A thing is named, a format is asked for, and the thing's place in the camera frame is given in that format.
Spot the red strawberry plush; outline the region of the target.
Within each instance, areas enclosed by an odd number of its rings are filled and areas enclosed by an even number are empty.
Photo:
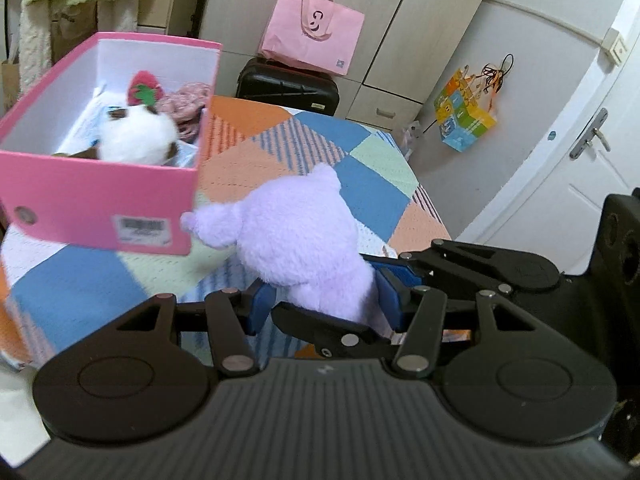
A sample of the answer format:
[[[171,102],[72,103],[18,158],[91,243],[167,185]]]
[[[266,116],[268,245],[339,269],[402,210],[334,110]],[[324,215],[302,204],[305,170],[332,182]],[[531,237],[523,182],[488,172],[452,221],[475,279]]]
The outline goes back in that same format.
[[[127,105],[154,106],[165,92],[156,77],[147,70],[139,70],[132,77],[127,90]]]

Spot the white panda plush toy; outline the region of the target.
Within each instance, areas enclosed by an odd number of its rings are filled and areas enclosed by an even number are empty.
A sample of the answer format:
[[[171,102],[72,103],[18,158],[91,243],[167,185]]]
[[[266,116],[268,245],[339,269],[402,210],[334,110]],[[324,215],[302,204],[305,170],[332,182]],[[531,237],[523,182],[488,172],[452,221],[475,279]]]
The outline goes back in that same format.
[[[100,123],[96,142],[85,150],[54,153],[145,166],[162,166],[179,153],[179,129],[174,120],[152,105],[117,107]]]

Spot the purple plush toy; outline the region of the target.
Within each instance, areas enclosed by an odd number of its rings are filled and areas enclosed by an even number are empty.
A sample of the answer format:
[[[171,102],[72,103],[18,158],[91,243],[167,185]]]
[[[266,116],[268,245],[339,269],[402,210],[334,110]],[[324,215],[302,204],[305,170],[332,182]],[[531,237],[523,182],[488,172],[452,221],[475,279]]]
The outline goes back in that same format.
[[[243,266],[284,290],[296,307],[392,333],[378,304],[375,270],[358,250],[358,228],[332,166],[285,176],[237,202],[187,211],[181,229],[203,244],[233,246]]]

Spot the white plastic bag blue print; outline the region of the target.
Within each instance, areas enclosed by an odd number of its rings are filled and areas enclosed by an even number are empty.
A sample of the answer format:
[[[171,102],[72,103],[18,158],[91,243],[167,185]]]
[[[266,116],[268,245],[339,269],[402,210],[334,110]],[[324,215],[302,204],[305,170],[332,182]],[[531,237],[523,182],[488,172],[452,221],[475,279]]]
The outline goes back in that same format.
[[[96,142],[99,125],[106,118],[106,113],[113,108],[124,106],[128,106],[127,97],[124,94],[107,91],[105,88],[96,90],[96,95],[80,114],[55,153],[62,151],[76,153],[91,146]],[[162,166],[190,168],[195,164],[197,154],[196,146],[179,140],[179,153]]]

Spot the colourful hanging gift bag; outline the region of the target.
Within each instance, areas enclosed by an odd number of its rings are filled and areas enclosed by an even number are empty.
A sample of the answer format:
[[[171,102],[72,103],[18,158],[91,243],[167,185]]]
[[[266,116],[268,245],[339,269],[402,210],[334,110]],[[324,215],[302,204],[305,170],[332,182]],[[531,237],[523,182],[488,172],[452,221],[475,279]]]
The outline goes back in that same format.
[[[479,72],[465,65],[454,72],[434,99],[443,144],[462,153],[497,125],[497,96],[513,64],[508,53],[499,65],[485,64]]]

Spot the pink paper shopping bag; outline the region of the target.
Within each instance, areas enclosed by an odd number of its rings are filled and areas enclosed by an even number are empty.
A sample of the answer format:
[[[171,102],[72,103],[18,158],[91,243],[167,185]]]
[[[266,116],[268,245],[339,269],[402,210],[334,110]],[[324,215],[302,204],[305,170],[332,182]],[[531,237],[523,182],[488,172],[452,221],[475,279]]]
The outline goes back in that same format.
[[[300,70],[345,76],[364,15],[335,0],[277,0],[258,54]]]

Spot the black suitcase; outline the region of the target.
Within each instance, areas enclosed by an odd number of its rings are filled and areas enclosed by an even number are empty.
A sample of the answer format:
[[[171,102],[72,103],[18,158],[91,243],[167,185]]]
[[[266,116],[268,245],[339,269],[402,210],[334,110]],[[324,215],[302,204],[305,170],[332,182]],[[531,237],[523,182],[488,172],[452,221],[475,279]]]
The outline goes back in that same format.
[[[340,104],[340,92],[330,75],[258,56],[241,70],[235,96],[328,116],[333,116]]]

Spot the colourful patchwork table cover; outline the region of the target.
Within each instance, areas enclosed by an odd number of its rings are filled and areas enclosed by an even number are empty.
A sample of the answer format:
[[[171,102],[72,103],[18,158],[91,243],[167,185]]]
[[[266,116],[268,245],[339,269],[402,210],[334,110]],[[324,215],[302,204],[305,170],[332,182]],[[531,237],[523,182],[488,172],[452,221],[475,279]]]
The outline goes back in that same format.
[[[222,96],[212,111],[198,204],[239,200],[262,182],[324,162],[341,180],[363,254],[396,257],[447,236],[390,134]],[[147,255],[49,243],[9,228],[1,245],[1,355],[14,366],[40,364],[160,292],[198,301],[252,281],[231,250],[200,243],[185,256]]]

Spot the beige wardrobe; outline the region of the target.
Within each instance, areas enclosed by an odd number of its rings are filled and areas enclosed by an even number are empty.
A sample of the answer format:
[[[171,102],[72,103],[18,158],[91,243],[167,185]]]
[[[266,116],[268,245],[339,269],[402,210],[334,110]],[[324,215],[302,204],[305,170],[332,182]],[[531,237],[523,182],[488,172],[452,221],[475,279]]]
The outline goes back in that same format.
[[[140,0],[138,24],[214,40],[216,90],[232,96],[252,58],[331,75],[337,115],[385,129],[411,122],[482,0]]]

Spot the pink floral fabric hat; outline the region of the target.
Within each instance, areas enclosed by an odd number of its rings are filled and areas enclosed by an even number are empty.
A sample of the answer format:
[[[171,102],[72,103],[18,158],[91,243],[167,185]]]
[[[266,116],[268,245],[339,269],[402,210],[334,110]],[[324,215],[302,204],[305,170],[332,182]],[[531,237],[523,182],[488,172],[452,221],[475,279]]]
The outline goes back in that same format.
[[[181,141],[193,143],[200,134],[202,110],[211,94],[210,84],[189,82],[177,91],[165,94],[156,103],[156,108],[175,122]]]

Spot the brown paper bag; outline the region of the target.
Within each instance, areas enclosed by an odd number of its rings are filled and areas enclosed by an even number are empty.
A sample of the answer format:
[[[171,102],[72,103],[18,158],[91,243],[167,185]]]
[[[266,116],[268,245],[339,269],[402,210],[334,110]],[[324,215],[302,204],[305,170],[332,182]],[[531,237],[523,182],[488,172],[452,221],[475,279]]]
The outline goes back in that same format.
[[[20,95],[20,64],[5,60],[1,63],[2,113],[10,110]]]

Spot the pink cardboard storage box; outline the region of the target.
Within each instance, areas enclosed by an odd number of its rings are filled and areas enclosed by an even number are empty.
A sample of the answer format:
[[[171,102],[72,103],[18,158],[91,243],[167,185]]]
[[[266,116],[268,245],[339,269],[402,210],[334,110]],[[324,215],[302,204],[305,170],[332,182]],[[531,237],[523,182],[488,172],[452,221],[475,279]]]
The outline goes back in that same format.
[[[1,119],[1,205],[29,236],[91,248],[180,255],[198,167],[58,157],[96,90],[127,96],[139,70],[166,91],[214,84],[221,44],[142,32],[98,32],[50,68]]]

